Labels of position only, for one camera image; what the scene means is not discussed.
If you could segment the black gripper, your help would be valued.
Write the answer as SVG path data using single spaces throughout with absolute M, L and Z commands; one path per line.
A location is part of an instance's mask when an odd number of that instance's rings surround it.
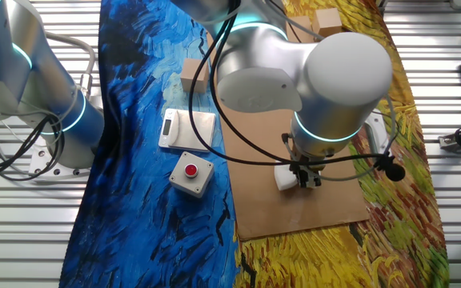
M 298 184 L 301 188 L 319 187 L 322 185 L 320 174 L 325 169 L 325 165 L 309 165 L 309 162 L 311 160 L 322 160 L 322 158 L 308 158 L 303 154 L 291 155 L 291 161 L 293 162 L 293 164 L 289 165 L 289 171 L 293 174 L 296 174 Z

